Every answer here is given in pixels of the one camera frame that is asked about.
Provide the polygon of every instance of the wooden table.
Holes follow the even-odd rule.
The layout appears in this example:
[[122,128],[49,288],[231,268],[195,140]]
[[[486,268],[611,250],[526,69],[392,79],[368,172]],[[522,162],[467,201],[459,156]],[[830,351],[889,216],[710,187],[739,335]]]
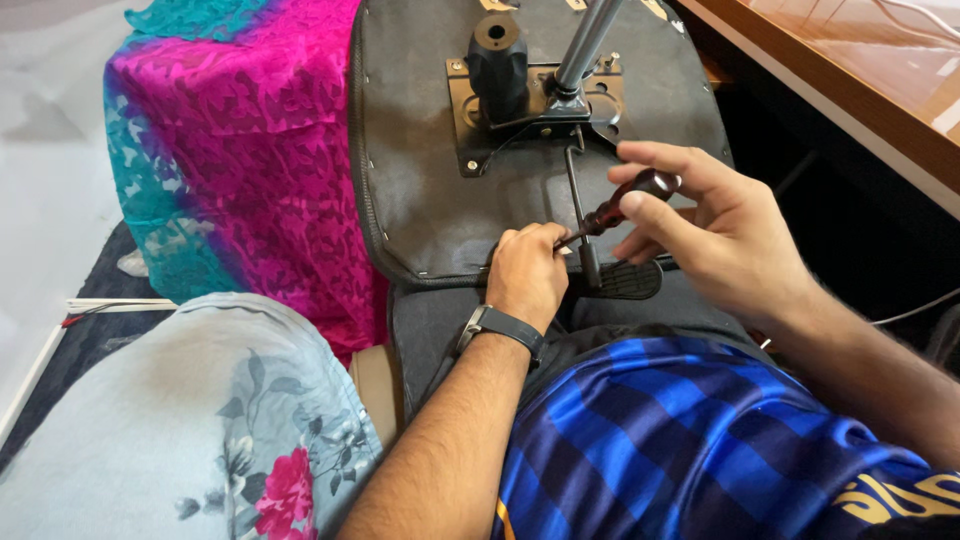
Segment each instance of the wooden table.
[[960,3],[678,0],[960,219]]

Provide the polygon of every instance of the blue striped shirt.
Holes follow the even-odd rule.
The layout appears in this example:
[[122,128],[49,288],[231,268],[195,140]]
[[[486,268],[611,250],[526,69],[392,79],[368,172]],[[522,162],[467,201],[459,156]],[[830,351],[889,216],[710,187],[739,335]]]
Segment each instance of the blue striped shirt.
[[855,537],[960,514],[960,476],[733,347],[614,342],[516,417],[494,538]]

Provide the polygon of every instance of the black watch strap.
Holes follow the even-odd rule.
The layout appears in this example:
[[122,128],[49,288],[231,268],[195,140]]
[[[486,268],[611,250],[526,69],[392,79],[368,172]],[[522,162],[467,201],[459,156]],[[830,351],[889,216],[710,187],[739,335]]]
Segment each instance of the black watch strap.
[[523,321],[512,317],[492,306],[480,306],[473,312],[464,333],[457,346],[457,352],[462,353],[473,335],[481,330],[495,331],[519,341],[530,350],[530,370],[540,367],[546,341],[540,332]]

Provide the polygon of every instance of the screwdriver handle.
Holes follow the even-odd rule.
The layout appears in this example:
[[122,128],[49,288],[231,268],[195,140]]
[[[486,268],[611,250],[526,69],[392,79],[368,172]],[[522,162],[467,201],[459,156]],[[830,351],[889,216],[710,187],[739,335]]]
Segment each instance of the screwdriver handle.
[[636,177],[616,189],[608,201],[604,201],[596,210],[584,217],[586,234],[598,236],[607,229],[623,223],[626,216],[620,211],[620,199],[631,191],[644,191],[662,201],[666,201],[680,188],[681,179],[675,174],[657,169],[645,169]]

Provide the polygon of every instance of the hand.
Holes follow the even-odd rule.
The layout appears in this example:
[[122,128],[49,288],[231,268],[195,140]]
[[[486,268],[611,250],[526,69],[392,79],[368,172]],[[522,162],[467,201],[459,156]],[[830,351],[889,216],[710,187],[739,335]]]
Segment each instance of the hand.
[[691,284],[741,323],[764,330],[790,310],[802,310],[822,289],[806,270],[773,192],[699,148],[623,142],[627,164],[610,169],[615,184],[654,167],[683,179],[680,193],[697,202],[681,210],[646,193],[623,197],[620,208],[636,228],[613,249],[641,264],[670,252]]
[[566,262],[553,246],[570,229],[532,223],[500,236],[487,280],[487,304],[545,333],[566,291]]

